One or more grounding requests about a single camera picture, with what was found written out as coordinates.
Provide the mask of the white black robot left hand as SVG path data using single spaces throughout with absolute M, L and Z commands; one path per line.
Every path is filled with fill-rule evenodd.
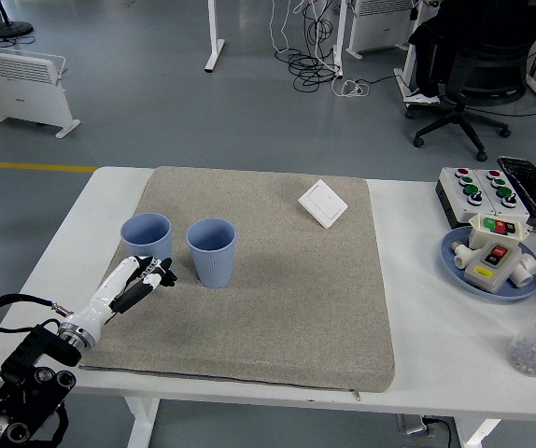
M 73 345 L 92 348 L 100 340 L 103 325 L 116 313 L 123 314 L 158 286 L 173 287 L 177 277 L 170 270 L 172 259 L 129 256 L 94 292 L 85 308 L 69 315 L 58 335 Z

